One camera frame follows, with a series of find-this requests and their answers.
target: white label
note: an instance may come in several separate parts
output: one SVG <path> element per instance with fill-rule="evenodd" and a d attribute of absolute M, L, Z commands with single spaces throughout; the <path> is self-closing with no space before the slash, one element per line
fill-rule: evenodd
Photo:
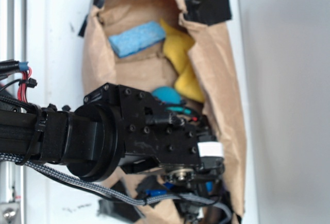
<path fill-rule="evenodd" d="M 224 157 L 222 143 L 200 142 L 198 143 L 200 157 Z"/>

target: wire bundle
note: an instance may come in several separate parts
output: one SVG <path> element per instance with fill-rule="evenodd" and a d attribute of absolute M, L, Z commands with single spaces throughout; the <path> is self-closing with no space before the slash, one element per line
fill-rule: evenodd
<path fill-rule="evenodd" d="M 27 62 L 19 62 L 14 60 L 7 60 L 0 62 L 0 80 L 6 79 L 8 76 L 14 73 L 21 73 L 22 79 L 16 79 L 9 82 L 0 88 L 0 92 L 4 91 L 9 86 L 19 82 L 19 89 L 17 92 L 17 99 L 19 101 L 27 103 L 26 90 L 28 87 L 34 88 L 37 82 L 30 78 L 32 75 L 32 69 L 27 66 Z"/>
<path fill-rule="evenodd" d="M 29 67 L 28 72 L 24 71 L 22 72 L 22 81 L 20 82 L 19 89 L 17 91 L 17 99 L 27 103 L 26 99 L 26 90 L 27 90 L 27 80 L 31 77 L 32 75 L 32 69 Z"/>
<path fill-rule="evenodd" d="M 0 153 L 0 161 L 10 161 L 10 162 L 19 163 L 22 161 L 22 159 L 23 159 L 22 156 L 8 154 L 8 153 Z M 152 204 L 155 202 L 160 202 L 160 201 L 163 201 L 166 199 L 177 199 L 177 200 L 185 199 L 187 201 L 198 202 L 198 203 L 205 204 L 205 205 L 212 204 L 214 207 L 222 209 L 224 211 L 224 213 L 226 214 L 226 218 L 224 220 L 222 220 L 219 224 L 229 223 L 230 220 L 232 219 L 232 213 L 231 213 L 230 209 L 223 203 L 220 203 L 220 202 L 214 203 L 214 201 L 212 201 L 210 199 L 199 197 L 199 196 L 196 196 L 193 194 L 179 194 L 179 196 L 174 195 L 174 194 L 165 194 L 165 195 L 160 195 L 160 196 L 156 196 L 156 197 L 147 197 L 145 199 L 134 199 L 134 198 L 129 197 L 128 195 L 117 192 L 113 189 L 106 188 L 99 184 L 85 182 L 83 180 L 80 180 L 79 178 L 75 178 L 75 177 L 66 175 L 64 173 L 61 173 L 61 172 L 59 172 L 53 168 L 50 168 L 48 166 L 45 166 L 45 165 L 38 165 L 31 161 L 28 161 L 25 165 L 33 168 L 34 170 L 40 172 L 41 174 L 59 182 L 59 183 L 83 190 L 85 192 L 93 193 L 106 200 L 113 200 L 115 198 L 115 199 L 120 200 L 121 202 L 125 202 L 130 205 L 144 206 L 144 205 Z"/>

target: blue object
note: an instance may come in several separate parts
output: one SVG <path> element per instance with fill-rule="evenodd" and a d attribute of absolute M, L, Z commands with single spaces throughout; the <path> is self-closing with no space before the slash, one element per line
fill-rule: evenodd
<path fill-rule="evenodd" d="M 152 95 L 165 102 L 166 104 L 180 104 L 181 96 L 171 87 L 160 87 L 152 92 Z"/>
<path fill-rule="evenodd" d="M 109 37 L 113 51 L 123 58 L 146 49 L 165 39 L 164 29 L 154 21 L 131 28 L 119 35 Z"/>
<path fill-rule="evenodd" d="M 174 184 L 171 184 L 170 182 L 166 182 L 166 183 L 164 183 L 163 184 L 167 189 L 171 189 L 173 186 L 174 186 Z"/>
<path fill-rule="evenodd" d="M 29 67 L 27 66 L 28 62 L 19 62 L 20 71 L 28 71 Z"/>
<path fill-rule="evenodd" d="M 165 195 L 167 191 L 165 189 L 147 189 L 145 193 L 151 197 Z"/>
<path fill-rule="evenodd" d="M 213 190 L 213 183 L 211 181 L 206 182 L 207 192 L 211 192 Z"/>

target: brown paper bag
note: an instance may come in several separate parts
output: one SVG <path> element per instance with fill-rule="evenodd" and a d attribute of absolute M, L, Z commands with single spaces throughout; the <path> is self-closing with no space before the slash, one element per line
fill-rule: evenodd
<path fill-rule="evenodd" d="M 105 0 L 101 9 L 93 6 L 85 32 L 82 70 L 85 93 L 106 82 L 145 91 L 173 85 L 177 75 L 161 52 L 162 43 L 118 59 L 108 36 L 160 18 L 177 29 L 186 30 L 195 40 L 189 57 L 206 99 L 203 113 L 224 145 L 224 181 L 231 194 L 233 210 L 242 217 L 246 139 L 228 31 L 225 23 L 207 26 L 186 21 L 186 12 L 185 0 Z M 126 182 L 132 196 L 142 179 L 141 176 L 125 175 L 117 169 L 104 185 L 111 187 L 116 178 Z M 154 209 L 150 206 L 138 208 L 146 216 L 147 223 L 183 223 L 170 200 L 161 202 Z"/>

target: red wire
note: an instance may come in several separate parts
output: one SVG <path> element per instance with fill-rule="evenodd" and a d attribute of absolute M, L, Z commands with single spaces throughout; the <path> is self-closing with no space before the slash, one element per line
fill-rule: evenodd
<path fill-rule="evenodd" d="M 32 69 L 29 67 L 28 72 L 21 72 L 23 77 L 22 80 L 28 80 L 30 78 L 30 76 L 32 75 Z M 23 102 L 27 103 L 27 98 L 26 98 L 26 89 L 27 89 L 27 85 L 25 83 L 21 84 L 19 86 L 18 92 L 17 92 L 17 99 Z"/>

